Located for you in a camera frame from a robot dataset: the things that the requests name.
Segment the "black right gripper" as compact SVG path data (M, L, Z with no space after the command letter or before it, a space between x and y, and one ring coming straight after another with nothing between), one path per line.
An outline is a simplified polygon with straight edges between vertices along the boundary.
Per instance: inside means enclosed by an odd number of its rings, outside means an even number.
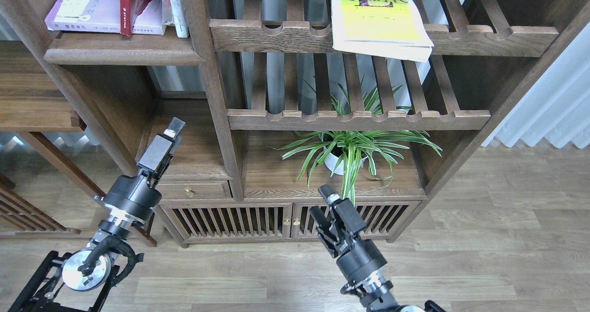
M328 184L321 186L318 191L331 212L329 221L320 207L311 208L318 237L331 256L338 257L336 264L348 284L358 284L385 266L387 261L371 239L354 241L351 246L350 236L356 236L366 229L366 223L350 199L342 200Z

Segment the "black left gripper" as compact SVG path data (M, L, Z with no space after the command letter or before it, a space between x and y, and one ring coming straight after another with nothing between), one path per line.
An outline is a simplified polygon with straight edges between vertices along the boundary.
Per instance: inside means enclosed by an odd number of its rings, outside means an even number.
M137 163L138 173L154 177L155 186L168 169L173 153L183 140L179 134L185 125L181 119L173 118L165 131L156 135ZM160 203L161 198L160 192L148 185L146 176L121 175L106 194L105 204L145 221L150 218L152 208Z

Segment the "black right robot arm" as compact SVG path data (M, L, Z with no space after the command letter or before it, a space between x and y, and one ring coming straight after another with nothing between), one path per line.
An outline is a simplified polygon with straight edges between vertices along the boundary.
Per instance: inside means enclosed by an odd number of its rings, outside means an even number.
M362 239L360 232L366 223L348 198L341 197L328 184L319 188L327 203L331 220L327 220L320 207L311 209L318 237L345 276L347 283L341 294L356 295L368 312L442 312L432 300L424 308L399 304L392 292L392 282L382 276L386 259L370 239Z

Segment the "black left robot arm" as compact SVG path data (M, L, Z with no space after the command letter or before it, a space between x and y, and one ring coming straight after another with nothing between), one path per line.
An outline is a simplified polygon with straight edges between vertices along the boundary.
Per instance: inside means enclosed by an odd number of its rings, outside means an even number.
M9 308L11 312L71 312L72 308L55 303L66 285L77 292L101 288L88 309L99 312L112 287L123 281L143 261L127 243L131 228L143 226L153 215L162 195L156 190L171 162L185 122L173 118L156 135L137 163L135 176L121 175L105 197L95 196L110 210L87 246L75 253L59 256L50 251Z

